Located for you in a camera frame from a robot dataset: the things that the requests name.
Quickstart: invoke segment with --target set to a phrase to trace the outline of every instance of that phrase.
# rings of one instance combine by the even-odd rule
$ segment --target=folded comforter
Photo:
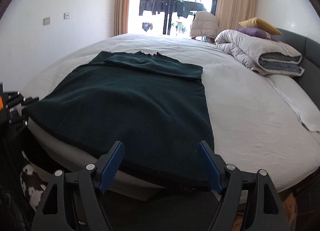
[[[251,37],[236,30],[224,30],[215,39],[217,48],[261,75],[301,76],[302,55],[292,46],[263,38]]]

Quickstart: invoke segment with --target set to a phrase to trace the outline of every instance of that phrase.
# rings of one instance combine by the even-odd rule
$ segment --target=gray upholstered headboard
[[[287,30],[279,30],[282,36],[277,36],[277,39],[294,47],[303,55],[301,66],[305,72],[301,77],[294,79],[320,109],[320,44]]]

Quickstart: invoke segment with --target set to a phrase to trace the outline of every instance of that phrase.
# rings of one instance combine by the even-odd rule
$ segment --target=pillow
[[[237,28],[236,30],[251,37],[270,39],[272,41],[279,42],[274,35],[270,35],[268,32],[260,28]]]
[[[259,18],[251,18],[246,21],[239,22],[239,24],[244,28],[260,28],[271,35],[282,35],[282,33],[274,26]]]
[[[307,93],[289,76],[270,75],[268,81],[311,132],[320,132],[320,111]]]

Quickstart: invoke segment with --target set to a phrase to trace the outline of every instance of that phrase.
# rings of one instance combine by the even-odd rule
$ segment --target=purple pillow
[[[236,31],[244,33],[248,36],[263,38],[263,39],[270,39],[272,41],[279,42],[274,35],[270,35],[268,32],[260,29],[260,28],[237,28]]]

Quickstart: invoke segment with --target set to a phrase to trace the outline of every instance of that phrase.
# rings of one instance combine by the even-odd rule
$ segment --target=white jacket
[[[190,37],[216,38],[219,34],[218,19],[207,11],[199,11],[190,27]]]

